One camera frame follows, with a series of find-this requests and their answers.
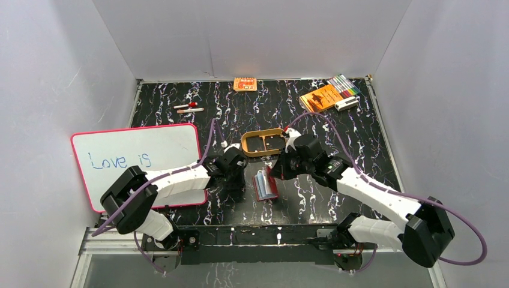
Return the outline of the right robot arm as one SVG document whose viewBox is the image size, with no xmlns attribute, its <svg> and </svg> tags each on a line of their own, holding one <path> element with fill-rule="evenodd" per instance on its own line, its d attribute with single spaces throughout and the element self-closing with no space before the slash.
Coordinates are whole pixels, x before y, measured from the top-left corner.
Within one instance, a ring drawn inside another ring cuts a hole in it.
<svg viewBox="0 0 509 288">
<path fill-rule="evenodd" d="M 391 187 L 359 174 L 344 156 L 329 156 L 318 139 L 285 128 L 286 146 L 270 171 L 281 180 L 310 175 L 319 185 L 354 198 L 380 212 L 386 219 L 377 220 L 350 213 L 327 236 L 318 237 L 318 245 L 333 249 L 354 248 L 371 243 L 402 250 L 414 263 L 431 268 L 437 262 L 455 232 L 447 213 L 435 198 L 412 200 Z"/>
</svg>

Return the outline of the red leather card holder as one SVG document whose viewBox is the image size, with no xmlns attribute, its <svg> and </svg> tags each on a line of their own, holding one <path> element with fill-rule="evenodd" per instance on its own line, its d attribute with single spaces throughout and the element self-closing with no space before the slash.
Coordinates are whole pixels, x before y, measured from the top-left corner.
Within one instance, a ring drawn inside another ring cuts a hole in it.
<svg viewBox="0 0 509 288">
<path fill-rule="evenodd" d="M 271 167 L 266 166 L 252 177 L 257 201 L 274 200 L 279 197 L 275 179 L 270 175 Z"/>
</svg>

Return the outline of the black VIP card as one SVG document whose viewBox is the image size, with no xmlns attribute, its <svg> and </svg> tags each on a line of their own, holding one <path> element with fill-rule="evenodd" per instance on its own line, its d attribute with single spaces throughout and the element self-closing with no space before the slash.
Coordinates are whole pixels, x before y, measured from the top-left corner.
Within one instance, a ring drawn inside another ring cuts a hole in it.
<svg viewBox="0 0 509 288">
<path fill-rule="evenodd" d="M 286 146 L 286 140 L 282 134 L 274 134 L 264 137 L 264 144 L 266 150 L 281 150 Z"/>
</svg>

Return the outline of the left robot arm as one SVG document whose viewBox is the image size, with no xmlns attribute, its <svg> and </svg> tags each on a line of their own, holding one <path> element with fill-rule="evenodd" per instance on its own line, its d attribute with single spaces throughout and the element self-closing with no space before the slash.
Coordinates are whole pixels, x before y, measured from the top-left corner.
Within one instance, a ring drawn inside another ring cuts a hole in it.
<svg viewBox="0 0 509 288">
<path fill-rule="evenodd" d="M 239 145 L 230 145 L 221 155 L 203 156 L 176 169 L 143 171 L 139 166 L 131 166 L 102 195 L 100 202 L 109 217 L 95 234 L 103 233 L 112 224 L 122 235 L 143 233 L 165 250 L 171 250 L 179 243 L 178 228 L 153 210 L 154 202 L 220 185 L 242 188 L 246 166 L 247 157 Z"/>
</svg>

